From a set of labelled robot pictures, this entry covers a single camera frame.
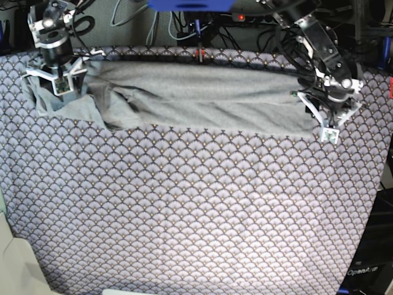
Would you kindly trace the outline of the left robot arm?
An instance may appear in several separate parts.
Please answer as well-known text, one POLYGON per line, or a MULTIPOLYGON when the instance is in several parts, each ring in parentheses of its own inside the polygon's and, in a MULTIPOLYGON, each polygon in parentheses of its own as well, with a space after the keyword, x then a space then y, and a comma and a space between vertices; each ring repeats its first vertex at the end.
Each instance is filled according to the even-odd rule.
POLYGON ((295 40, 307 51, 309 68, 305 68, 281 41, 279 51, 306 78, 311 80, 301 90, 294 92, 306 110, 320 124, 320 141, 336 144, 340 127, 360 108, 356 101, 364 86, 363 70, 359 62, 346 59, 338 48, 334 30, 322 25, 314 13, 319 1, 260 1, 263 15, 271 15, 279 27, 285 30, 297 28, 300 34, 295 40))

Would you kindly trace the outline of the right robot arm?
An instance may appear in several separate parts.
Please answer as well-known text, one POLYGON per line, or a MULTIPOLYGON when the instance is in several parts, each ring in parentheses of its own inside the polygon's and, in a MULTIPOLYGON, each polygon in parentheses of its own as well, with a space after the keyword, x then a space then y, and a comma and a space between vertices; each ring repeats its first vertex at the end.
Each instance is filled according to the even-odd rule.
POLYGON ((26 65, 25 76, 39 79, 41 85, 50 85, 55 96, 68 95, 80 90, 87 69, 84 63, 103 50, 86 49, 77 53, 71 38, 80 37, 75 30, 75 16, 82 5, 79 1, 69 9, 69 1, 44 1, 30 7, 28 27, 38 55, 26 65))

